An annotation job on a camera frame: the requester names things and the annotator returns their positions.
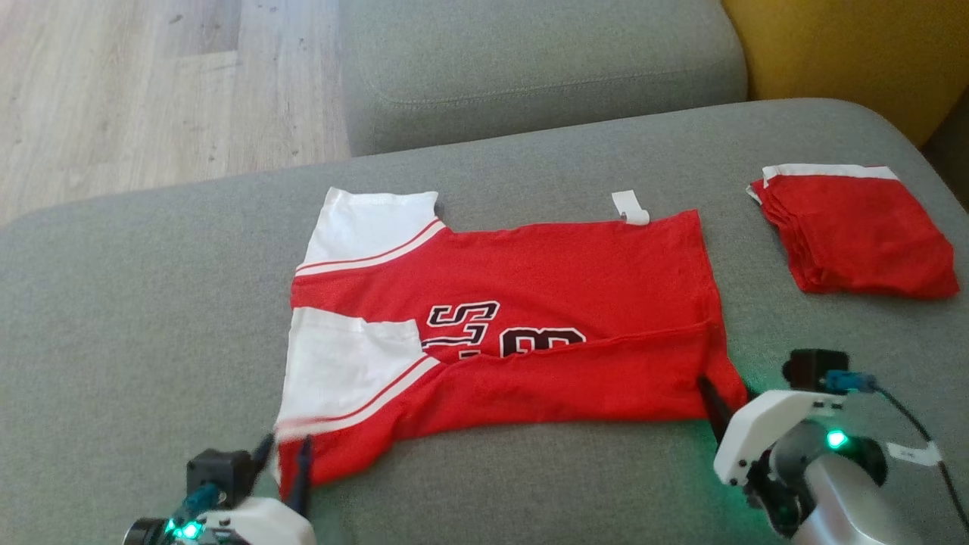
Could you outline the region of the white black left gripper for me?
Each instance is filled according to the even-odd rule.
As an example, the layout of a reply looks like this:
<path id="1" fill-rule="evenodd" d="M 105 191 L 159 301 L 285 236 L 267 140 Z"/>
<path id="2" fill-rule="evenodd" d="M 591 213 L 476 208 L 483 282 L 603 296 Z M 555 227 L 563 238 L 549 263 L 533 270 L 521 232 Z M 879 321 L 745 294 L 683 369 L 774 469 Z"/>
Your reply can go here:
<path id="1" fill-rule="evenodd" d="M 266 468 L 276 437 L 264 435 L 250 454 L 249 485 Z M 288 494 L 288 505 L 269 497 L 249 497 L 232 510 L 204 514 L 203 531 L 194 544 L 316 544 L 308 520 L 312 483 L 313 439 L 304 438 L 295 456 L 297 472 Z"/>

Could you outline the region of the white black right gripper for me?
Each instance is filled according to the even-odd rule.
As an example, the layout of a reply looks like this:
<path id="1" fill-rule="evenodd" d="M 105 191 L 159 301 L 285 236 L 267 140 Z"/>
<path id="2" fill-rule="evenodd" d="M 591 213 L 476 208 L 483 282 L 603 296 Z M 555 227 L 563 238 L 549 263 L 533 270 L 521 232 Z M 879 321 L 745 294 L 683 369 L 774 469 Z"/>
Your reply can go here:
<path id="1" fill-rule="evenodd" d="M 834 407 L 846 400 L 844 394 L 769 390 L 734 413 L 708 376 L 696 383 L 718 445 L 713 469 L 727 486 L 747 483 L 753 462 L 801 421 L 833 416 Z"/>

